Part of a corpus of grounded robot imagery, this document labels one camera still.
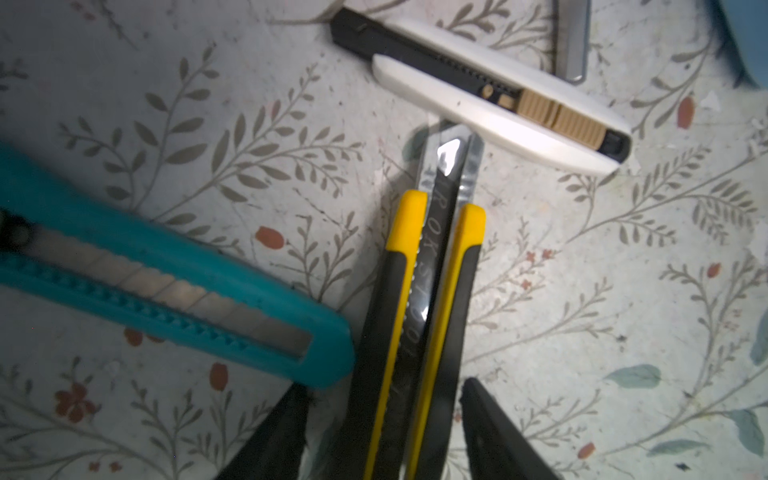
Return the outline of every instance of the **table surface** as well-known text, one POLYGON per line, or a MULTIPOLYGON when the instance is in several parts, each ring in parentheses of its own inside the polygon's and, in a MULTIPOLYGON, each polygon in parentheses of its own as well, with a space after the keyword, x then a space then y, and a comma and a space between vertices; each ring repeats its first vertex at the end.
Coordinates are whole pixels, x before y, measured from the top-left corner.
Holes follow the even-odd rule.
MULTIPOLYGON (((0 134, 86 194, 294 283, 357 335, 434 117, 331 44, 341 3, 4 2, 0 134)), ((347 6, 551 70, 550 2, 347 6)), ((595 0, 590 42, 579 88, 634 126, 640 169, 605 181, 487 147, 462 376, 564 478, 768 478, 768 93, 709 1, 595 0)), ((15 290, 0 305, 3 478, 211 478, 289 385, 15 290)), ((302 478, 347 388, 317 393, 302 478)), ((468 477, 461 417, 445 478, 468 477)))

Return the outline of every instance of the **floral pattern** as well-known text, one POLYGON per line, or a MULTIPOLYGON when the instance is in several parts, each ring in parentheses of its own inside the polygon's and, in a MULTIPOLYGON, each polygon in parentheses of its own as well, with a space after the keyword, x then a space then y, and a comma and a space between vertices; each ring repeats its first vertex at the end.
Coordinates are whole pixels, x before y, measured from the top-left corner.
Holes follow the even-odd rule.
MULTIPOLYGON (((552 69, 539 0, 16 2, 0 132, 357 336, 432 117, 329 43, 345 3, 552 69)), ((590 47, 579 88, 633 125, 639 169, 586 177, 487 146, 462 378, 563 478, 768 478, 768 276, 748 248, 766 225, 768 94, 705 0, 593 2, 590 47)), ((212 478, 289 385, 6 287, 0 305, 3 478, 212 478)), ((323 477, 347 387, 313 393, 302 480, 323 477)), ((468 479, 454 420, 444 478, 468 479)))

